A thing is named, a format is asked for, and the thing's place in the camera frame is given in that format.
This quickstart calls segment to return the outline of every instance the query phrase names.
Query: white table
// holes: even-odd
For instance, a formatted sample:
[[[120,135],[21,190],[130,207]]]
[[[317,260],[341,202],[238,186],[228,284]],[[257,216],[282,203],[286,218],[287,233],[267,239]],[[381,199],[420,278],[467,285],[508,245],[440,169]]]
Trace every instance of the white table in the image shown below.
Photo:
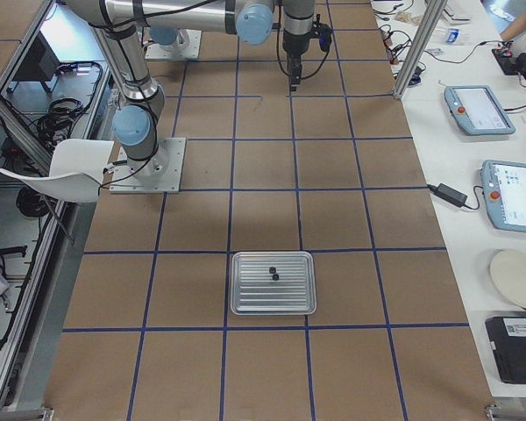
[[[469,33],[468,45],[428,45],[442,48],[444,55],[439,57],[445,60],[459,61],[477,43],[500,39],[479,0],[459,1],[473,17],[471,23],[456,26]],[[391,3],[373,1],[373,6],[389,10]],[[409,11],[413,15],[423,14],[424,2],[416,1]],[[379,26],[384,24],[403,30],[411,37],[416,32],[416,27],[410,24],[393,19],[378,20]],[[449,26],[443,19],[439,25]],[[401,34],[393,37],[395,44],[404,40]],[[505,76],[501,72],[491,54],[494,47],[495,44],[479,46],[472,57],[459,65],[436,61],[424,54],[421,62],[427,69],[421,75],[423,81],[407,89],[402,98],[427,182],[435,185],[442,182],[466,193],[470,206],[475,205],[472,188],[480,184],[484,160],[526,162],[526,109],[510,114],[515,134],[472,137],[459,130],[443,99],[444,85],[484,84],[492,88],[504,108],[526,104],[526,89],[516,76]],[[478,211],[463,211],[434,196],[432,201],[491,393],[495,397],[526,397],[526,385],[501,382],[485,329],[485,321],[492,316],[522,311],[497,291],[488,266],[499,250],[526,253],[526,234],[494,229],[483,203]]]

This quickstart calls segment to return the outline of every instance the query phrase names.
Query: black box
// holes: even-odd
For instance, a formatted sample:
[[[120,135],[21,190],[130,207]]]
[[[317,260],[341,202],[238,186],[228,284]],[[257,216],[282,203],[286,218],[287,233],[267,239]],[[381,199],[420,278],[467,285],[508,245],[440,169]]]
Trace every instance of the black box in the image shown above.
[[[526,384],[526,317],[489,318],[485,326],[501,380]]]

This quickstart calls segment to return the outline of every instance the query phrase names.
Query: white plate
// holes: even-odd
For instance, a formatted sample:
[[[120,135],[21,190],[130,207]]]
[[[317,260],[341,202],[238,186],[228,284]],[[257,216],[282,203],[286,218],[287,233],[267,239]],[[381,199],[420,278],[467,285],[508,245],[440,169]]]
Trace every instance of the white plate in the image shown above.
[[[491,260],[489,273],[501,294],[526,309],[526,254],[516,250],[498,252]]]

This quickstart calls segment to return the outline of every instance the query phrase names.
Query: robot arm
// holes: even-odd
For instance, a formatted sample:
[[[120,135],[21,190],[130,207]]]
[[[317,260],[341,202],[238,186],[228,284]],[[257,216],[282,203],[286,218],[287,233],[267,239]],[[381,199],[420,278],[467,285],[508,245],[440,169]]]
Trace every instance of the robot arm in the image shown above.
[[[126,106],[113,118],[113,129],[126,152],[131,174],[143,185],[158,182],[169,156],[156,131],[164,93],[148,71],[137,25],[225,32],[258,45],[271,33],[275,1],[284,7],[283,48],[288,55],[290,89],[295,90],[302,80],[301,57],[310,40],[319,38],[322,50],[325,45],[329,50],[331,43],[329,26],[320,24],[319,19],[314,21],[315,0],[67,0],[92,26],[126,98]]]

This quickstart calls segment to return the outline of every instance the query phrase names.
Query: white chair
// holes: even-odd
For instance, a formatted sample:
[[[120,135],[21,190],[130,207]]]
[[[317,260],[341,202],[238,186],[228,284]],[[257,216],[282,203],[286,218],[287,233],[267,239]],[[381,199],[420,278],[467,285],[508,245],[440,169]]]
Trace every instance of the white chair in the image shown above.
[[[71,242],[74,239],[61,223],[47,197],[64,202],[94,203],[103,183],[105,168],[113,148],[110,140],[66,139],[54,149],[48,177],[28,177],[0,168],[0,173],[27,184],[44,195],[53,216]]]

